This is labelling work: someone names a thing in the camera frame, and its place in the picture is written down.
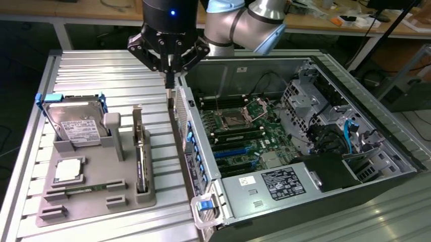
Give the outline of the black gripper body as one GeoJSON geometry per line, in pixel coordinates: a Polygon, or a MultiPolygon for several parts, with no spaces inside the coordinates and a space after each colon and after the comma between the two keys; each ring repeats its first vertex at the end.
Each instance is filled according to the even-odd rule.
{"type": "Polygon", "coordinates": [[[156,52],[183,54],[197,40],[197,1],[143,1],[141,37],[156,52]]]}

